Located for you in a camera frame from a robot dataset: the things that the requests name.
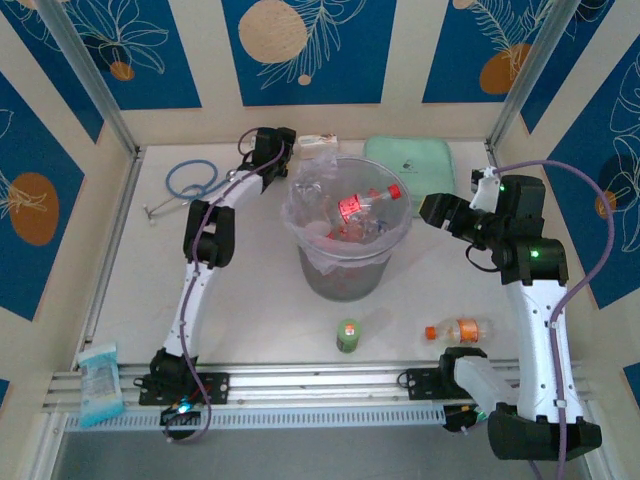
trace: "trash can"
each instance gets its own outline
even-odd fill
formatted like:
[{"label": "trash can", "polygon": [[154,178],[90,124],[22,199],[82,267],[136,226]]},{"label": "trash can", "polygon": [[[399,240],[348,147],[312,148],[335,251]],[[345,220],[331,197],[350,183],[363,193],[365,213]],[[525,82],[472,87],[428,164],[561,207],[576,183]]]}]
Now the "trash can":
[{"label": "trash can", "polygon": [[[377,212],[386,231],[370,243],[335,240],[318,229],[327,208],[355,193],[384,191],[397,185],[402,196]],[[391,170],[364,157],[325,153],[305,162],[291,182],[282,211],[295,236],[302,272],[311,288],[324,298],[354,301],[380,283],[391,253],[411,227],[411,197]]]}]

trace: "small green bottle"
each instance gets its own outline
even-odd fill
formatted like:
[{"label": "small green bottle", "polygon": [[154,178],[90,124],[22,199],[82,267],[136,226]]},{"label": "small green bottle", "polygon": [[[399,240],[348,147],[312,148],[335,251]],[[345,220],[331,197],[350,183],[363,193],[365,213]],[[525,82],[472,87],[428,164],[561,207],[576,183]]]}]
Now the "small green bottle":
[{"label": "small green bottle", "polygon": [[340,322],[338,326],[338,350],[342,353],[351,353],[358,346],[360,340],[361,327],[353,318],[347,318]]}]

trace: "white table surface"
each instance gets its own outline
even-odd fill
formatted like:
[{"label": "white table surface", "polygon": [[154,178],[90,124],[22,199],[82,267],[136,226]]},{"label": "white table surface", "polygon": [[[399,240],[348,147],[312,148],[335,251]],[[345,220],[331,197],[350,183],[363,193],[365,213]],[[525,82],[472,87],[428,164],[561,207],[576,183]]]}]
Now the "white table surface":
[{"label": "white table surface", "polygon": [[[457,171],[457,194],[470,199],[472,168],[488,164],[481,142],[449,142]],[[342,142],[361,153],[363,142]],[[185,258],[182,240],[187,209],[178,208],[150,226],[143,204],[167,198],[164,178],[177,163],[202,158],[222,175],[239,164],[235,145],[149,147],[94,335],[94,345],[118,344],[119,363],[148,364],[166,337],[178,307]],[[290,168],[295,173],[297,159]],[[205,166],[176,174],[178,188],[208,179]],[[434,360],[444,346],[430,344],[425,326],[448,317],[490,318],[494,334],[479,345],[493,359],[517,358],[516,332],[498,274],[476,270],[464,257],[466,243],[414,220],[394,252],[378,288],[368,297],[336,303],[307,285],[295,242],[280,219],[292,175],[276,180],[236,214],[236,249],[208,302],[200,363],[324,363]],[[488,255],[474,258],[490,265]],[[336,348],[336,328],[347,317],[363,333],[349,355]]]}]

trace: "small white package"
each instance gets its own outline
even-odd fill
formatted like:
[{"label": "small white package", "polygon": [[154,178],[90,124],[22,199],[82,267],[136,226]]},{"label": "small white package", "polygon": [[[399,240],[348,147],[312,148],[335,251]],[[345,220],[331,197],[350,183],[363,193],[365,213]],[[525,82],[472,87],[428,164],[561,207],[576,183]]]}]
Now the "small white package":
[{"label": "small white package", "polygon": [[80,425],[90,427],[124,411],[118,377],[115,343],[93,347],[78,354],[82,372]]},{"label": "small white package", "polygon": [[300,135],[298,137],[300,145],[300,158],[309,160],[320,155],[322,152],[338,151],[338,136],[333,133],[324,135]]}]

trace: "floor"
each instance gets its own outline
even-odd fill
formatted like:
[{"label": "floor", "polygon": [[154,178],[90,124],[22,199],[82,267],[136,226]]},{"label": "floor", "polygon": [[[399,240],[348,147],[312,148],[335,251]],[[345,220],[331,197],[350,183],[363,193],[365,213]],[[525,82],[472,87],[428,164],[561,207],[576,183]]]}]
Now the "floor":
[{"label": "floor", "polygon": [[[343,142],[361,153],[363,142]],[[470,199],[473,168],[488,165],[478,141],[449,143],[455,161],[457,194]],[[94,344],[115,341],[118,362],[147,364],[162,346],[173,321],[185,259],[182,239],[187,210],[179,202],[151,226],[142,205],[167,198],[164,178],[177,163],[213,161],[221,174],[239,163],[236,146],[150,147],[144,156],[119,246]],[[296,162],[291,170],[295,172]],[[175,185],[210,177],[205,166],[186,168]],[[435,360],[444,346],[428,344],[424,329],[448,317],[473,315],[493,324],[492,338],[480,345],[493,359],[517,358],[511,309],[499,275],[482,273],[464,257],[466,243],[414,220],[393,253],[380,286],[368,297],[336,303],[307,285],[295,242],[280,209],[292,175],[274,182],[236,215],[236,249],[209,299],[200,339],[201,363],[324,363]],[[488,262],[477,252],[476,261]],[[347,318],[362,323],[358,349],[346,356],[336,348],[336,327]]]},{"label": "floor", "polygon": [[[555,464],[538,462],[543,478]],[[583,475],[567,464],[565,480]],[[468,436],[441,427],[210,432],[189,447],[160,432],[67,433],[52,480],[495,480],[535,478],[527,462],[493,456],[485,427]]]}]

